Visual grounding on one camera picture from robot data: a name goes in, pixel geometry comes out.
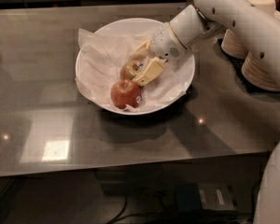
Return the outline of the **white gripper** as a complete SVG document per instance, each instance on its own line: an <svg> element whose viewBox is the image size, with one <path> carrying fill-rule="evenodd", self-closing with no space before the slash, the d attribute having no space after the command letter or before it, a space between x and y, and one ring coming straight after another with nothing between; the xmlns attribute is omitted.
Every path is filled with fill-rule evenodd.
<svg viewBox="0 0 280 224"><path fill-rule="evenodd" d="M133 82L141 87L146 86L163 72L166 63L164 59L179 60L186 51L187 49L180 43L171 25L168 22L164 23L154 32L150 42L143 42L128 57L128 65L143 66L140 73L133 78Z"/></svg>

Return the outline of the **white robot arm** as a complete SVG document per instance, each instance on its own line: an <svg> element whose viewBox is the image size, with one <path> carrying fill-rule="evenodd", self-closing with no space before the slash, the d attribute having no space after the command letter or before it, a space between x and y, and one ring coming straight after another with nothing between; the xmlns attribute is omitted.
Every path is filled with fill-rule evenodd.
<svg viewBox="0 0 280 224"><path fill-rule="evenodd" d="M220 26L234 31L280 87L280 20L247 0L193 0L140 45L157 57L177 60ZM253 224L280 224L280 142L261 180Z"/></svg>

